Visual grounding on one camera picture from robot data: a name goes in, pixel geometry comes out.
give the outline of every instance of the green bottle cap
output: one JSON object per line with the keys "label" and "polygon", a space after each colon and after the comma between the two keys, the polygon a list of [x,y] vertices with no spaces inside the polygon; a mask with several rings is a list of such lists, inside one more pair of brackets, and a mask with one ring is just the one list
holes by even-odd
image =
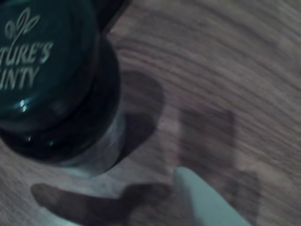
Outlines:
{"label": "green bottle cap", "polygon": [[0,0],[0,129],[48,129],[73,112],[95,74],[96,34],[86,0]]}

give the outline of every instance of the leaf logo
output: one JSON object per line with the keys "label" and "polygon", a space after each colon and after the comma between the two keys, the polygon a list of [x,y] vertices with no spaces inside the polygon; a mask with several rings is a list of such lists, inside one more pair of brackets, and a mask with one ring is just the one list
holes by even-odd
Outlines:
{"label": "leaf logo", "polygon": [[17,19],[17,22],[8,21],[4,34],[9,40],[13,40],[12,46],[16,43],[16,41],[20,38],[21,35],[25,35],[30,32],[39,22],[40,16],[35,16],[30,19],[30,8],[26,8]]}

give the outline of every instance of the table surface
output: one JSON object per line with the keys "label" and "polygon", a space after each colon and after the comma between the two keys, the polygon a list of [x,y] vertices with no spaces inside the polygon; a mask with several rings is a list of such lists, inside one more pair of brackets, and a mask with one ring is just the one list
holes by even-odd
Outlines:
{"label": "table surface", "polygon": [[109,34],[123,160],[81,179],[1,142],[0,225],[185,225],[179,165],[253,225],[300,225],[300,23],[298,0],[133,0]]}

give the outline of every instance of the nature's bounty logo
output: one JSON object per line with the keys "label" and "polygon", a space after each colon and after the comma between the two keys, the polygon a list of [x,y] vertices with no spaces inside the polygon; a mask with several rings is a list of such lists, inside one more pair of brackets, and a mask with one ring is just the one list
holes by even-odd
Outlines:
{"label": "nature's bounty logo", "polygon": [[39,22],[40,15],[31,17],[26,8],[16,22],[6,23],[4,35],[12,43],[0,47],[0,91],[32,88],[41,65],[48,61],[53,42],[18,44]]}

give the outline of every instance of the wooden table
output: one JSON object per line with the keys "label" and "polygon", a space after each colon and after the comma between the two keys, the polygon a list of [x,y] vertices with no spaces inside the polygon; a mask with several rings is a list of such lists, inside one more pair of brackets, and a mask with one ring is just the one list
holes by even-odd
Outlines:
{"label": "wooden table", "polygon": [[133,0],[109,39],[125,158],[81,179],[1,143],[0,226],[184,225],[178,165],[253,225],[300,225],[299,0]]}

